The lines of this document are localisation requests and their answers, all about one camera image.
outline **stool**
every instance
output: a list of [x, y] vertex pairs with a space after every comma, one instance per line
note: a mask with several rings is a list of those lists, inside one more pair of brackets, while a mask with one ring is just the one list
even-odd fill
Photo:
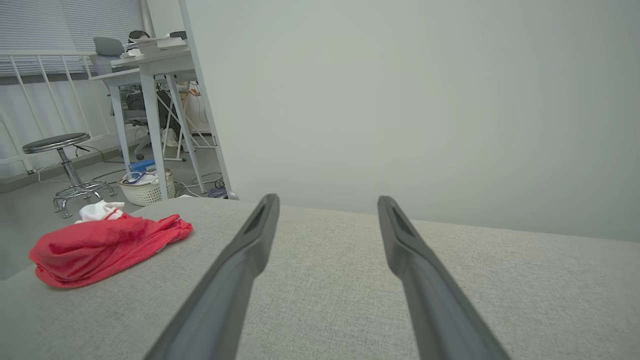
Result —
[[76, 172], [74, 164], [71, 162], [71, 160], [69, 160], [67, 154], [65, 154], [65, 147], [75, 145], [85, 140], [89, 140], [90, 138], [91, 137], [89, 136], [89, 134], [74, 133], [38, 140], [36, 142], [28, 143], [27, 145], [22, 147], [22, 151], [25, 154], [35, 154], [37, 152], [58, 150], [58, 154], [60, 154], [60, 158], [62, 159], [62, 167], [65, 169], [67, 177], [69, 178], [69, 182], [71, 183], [71, 186], [53, 195], [53, 206], [56, 208], [56, 212], [63, 212], [64, 218], [68, 218], [71, 216], [69, 210], [67, 210], [67, 200], [71, 199], [72, 197], [85, 195], [84, 198], [89, 199], [93, 194], [99, 200], [102, 200], [102, 197], [97, 191], [102, 187], [109, 188], [111, 196], [116, 195], [116, 193], [113, 192], [112, 187], [110, 187], [104, 181], [82, 182], [82, 180], [80, 180], [80, 177], [78, 176], [78, 173]]

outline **horizontal blind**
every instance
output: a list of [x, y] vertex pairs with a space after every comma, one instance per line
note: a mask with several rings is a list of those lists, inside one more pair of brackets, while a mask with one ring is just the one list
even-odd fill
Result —
[[[94, 51], [94, 37], [124, 44], [141, 29], [140, 0], [0, 0], [0, 50]], [[21, 76], [41, 73], [35, 56], [14, 60]], [[86, 71], [81, 57], [65, 60], [69, 71]], [[48, 74], [65, 71], [59, 56], [42, 56], [42, 63]], [[0, 76], [15, 76], [8, 56], [0, 56]]]

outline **woven basket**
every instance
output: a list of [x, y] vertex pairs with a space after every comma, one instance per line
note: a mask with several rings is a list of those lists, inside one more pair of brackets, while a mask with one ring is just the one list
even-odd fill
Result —
[[[173, 185], [173, 172], [169, 169], [164, 170], [169, 174], [166, 180], [166, 192], [169, 199], [175, 196], [175, 186]], [[125, 184], [122, 180], [118, 181], [118, 185], [131, 204], [147, 206], [156, 201], [162, 200], [159, 184]]]

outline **crossed metal legs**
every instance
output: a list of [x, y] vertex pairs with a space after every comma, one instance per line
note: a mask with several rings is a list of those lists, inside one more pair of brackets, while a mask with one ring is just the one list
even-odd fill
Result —
[[62, 167], [67, 173], [69, 182], [71, 182], [71, 186], [53, 195], [53, 207], [56, 209], [56, 212], [62, 211], [62, 213], [64, 214], [64, 216], [62, 216], [63, 218], [68, 218], [71, 216], [69, 210], [67, 209], [67, 201], [73, 197], [84, 195], [85, 199], [89, 199], [91, 195], [94, 195], [98, 198], [98, 200], [102, 200], [102, 196], [100, 196], [100, 194], [98, 193], [98, 189], [103, 187], [109, 188], [111, 196], [116, 195], [116, 193], [113, 191], [113, 188], [104, 181], [82, 182], [82, 180], [80, 180], [80, 176], [76, 172], [74, 164], [71, 162], [71, 160], [69, 160], [67, 154], [65, 154], [65, 151], [63, 149], [58, 149], [58, 154], [60, 154], [60, 158], [62, 159]]

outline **blue object in basket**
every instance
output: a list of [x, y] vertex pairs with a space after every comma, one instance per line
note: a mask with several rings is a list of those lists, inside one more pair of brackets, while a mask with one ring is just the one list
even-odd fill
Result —
[[145, 172], [156, 169], [156, 162], [153, 159], [138, 161], [129, 165], [132, 172]]

